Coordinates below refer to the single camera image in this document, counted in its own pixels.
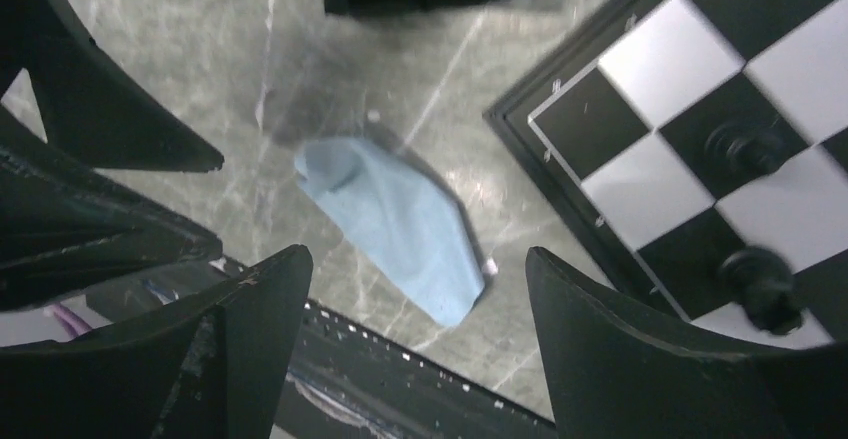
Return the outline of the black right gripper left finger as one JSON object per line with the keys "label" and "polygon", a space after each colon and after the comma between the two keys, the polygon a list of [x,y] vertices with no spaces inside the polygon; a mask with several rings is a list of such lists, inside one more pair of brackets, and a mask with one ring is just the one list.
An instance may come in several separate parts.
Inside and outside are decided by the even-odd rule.
{"label": "black right gripper left finger", "polygon": [[313,260],[292,245],[77,339],[1,352],[5,438],[266,438]]}

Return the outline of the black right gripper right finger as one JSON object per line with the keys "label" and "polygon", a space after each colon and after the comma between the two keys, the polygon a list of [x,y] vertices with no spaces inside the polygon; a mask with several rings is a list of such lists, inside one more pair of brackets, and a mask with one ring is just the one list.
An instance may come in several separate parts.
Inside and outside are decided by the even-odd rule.
{"label": "black right gripper right finger", "polygon": [[562,438],[843,438],[847,346],[785,349],[675,319],[549,250],[525,274]]}

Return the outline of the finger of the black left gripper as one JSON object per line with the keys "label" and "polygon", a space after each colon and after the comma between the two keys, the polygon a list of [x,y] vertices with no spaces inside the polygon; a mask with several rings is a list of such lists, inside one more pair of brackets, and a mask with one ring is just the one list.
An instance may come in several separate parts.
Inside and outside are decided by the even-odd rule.
{"label": "finger of the black left gripper", "polygon": [[211,231],[95,173],[1,112],[1,308],[222,255]]}
{"label": "finger of the black left gripper", "polygon": [[209,172],[224,164],[100,49],[68,0],[1,0],[1,87],[20,71],[48,144],[87,166]]}

